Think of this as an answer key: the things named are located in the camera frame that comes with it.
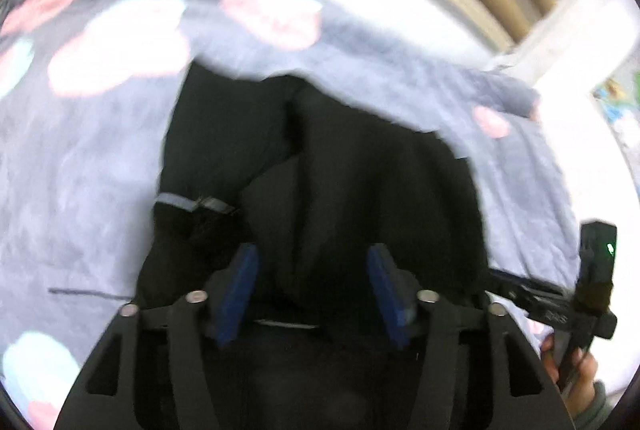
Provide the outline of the person's right hand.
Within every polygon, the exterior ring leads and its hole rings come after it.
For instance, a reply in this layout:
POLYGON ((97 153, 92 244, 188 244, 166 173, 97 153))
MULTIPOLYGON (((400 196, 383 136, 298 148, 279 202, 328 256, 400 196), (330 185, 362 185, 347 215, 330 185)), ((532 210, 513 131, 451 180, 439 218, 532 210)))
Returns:
MULTIPOLYGON (((544 369, 556 384, 559 381, 559 369, 553 359, 554 335, 550 334, 541 343, 540 359, 544 369)), ((598 362, 590 352, 577 349, 572 357, 575 367, 574 381, 567 394, 564 394, 564 403, 568 413, 573 418, 583 413, 596 398, 594 378, 598 370, 598 362)))

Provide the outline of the grey sleeve forearm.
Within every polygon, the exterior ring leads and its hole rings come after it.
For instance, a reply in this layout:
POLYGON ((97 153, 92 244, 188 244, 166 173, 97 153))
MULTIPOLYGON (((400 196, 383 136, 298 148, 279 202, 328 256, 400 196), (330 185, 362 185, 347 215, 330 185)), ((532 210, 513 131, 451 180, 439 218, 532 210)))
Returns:
POLYGON ((589 406, 574 418, 576 430, 599 430, 611 415, 612 405, 608 402, 605 386, 601 381, 594 384, 594 398, 589 406))

